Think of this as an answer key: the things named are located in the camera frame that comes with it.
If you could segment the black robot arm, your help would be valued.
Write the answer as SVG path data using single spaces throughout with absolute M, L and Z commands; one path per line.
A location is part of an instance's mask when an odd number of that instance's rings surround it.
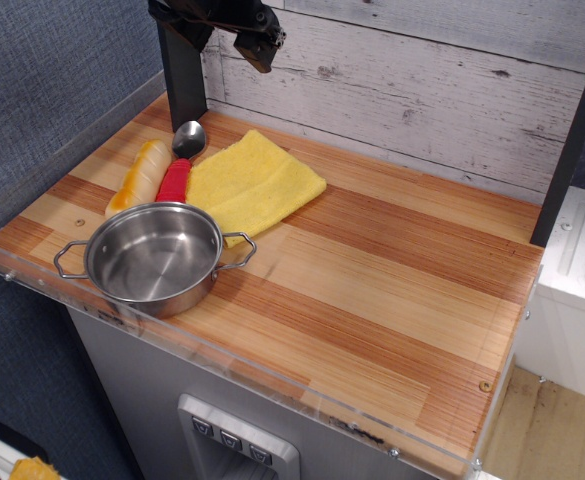
M 235 35 L 234 48 L 257 71 L 272 69 L 286 32 L 272 8 L 260 0 L 150 1 L 150 15 L 201 52 L 212 32 L 221 29 Z

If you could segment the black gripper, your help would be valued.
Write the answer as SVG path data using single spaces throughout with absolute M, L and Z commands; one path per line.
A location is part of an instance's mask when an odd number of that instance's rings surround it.
M 274 10 L 258 0 L 217 1 L 214 6 L 208 17 L 211 24 L 235 33 L 235 49 L 259 73 L 270 73 L 286 39 Z

